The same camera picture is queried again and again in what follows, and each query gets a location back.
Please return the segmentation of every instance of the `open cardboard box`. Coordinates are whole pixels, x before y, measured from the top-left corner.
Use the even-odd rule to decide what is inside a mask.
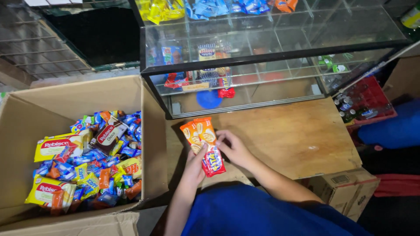
[[[24,204],[32,189],[37,141],[65,134],[83,115],[104,110],[142,111],[141,200],[168,190],[165,114],[139,76],[64,84],[8,94],[0,106],[0,235],[137,235],[139,203],[69,214],[40,216]]]

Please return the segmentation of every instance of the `blue plastic lid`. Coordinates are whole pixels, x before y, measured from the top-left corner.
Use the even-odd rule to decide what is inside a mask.
[[[197,103],[204,109],[214,109],[222,103],[218,91],[200,91],[197,92]]]

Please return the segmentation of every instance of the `metal grille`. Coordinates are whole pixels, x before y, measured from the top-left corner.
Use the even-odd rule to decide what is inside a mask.
[[[0,58],[37,79],[95,73],[20,1],[0,3]]]

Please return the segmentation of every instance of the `cardboard box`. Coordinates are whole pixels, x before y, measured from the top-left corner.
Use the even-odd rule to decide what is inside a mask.
[[[137,235],[139,203],[105,210],[40,216],[24,204],[32,188],[37,141],[68,133],[83,115],[104,110],[142,111],[142,194],[155,198],[168,190],[165,114],[139,76],[64,84],[12,92],[0,106],[0,235]]]
[[[299,180],[325,203],[357,221],[380,179],[359,168]]]

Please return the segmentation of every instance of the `wooden counter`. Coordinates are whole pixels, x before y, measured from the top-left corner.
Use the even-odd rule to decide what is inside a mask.
[[[231,130],[257,158],[292,179],[362,164],[331,98],[210,116],[215,129]],[[173,177],[174,182],[180,178],[187,152],[179,127],[190,120],[167,121],[168,180]]]

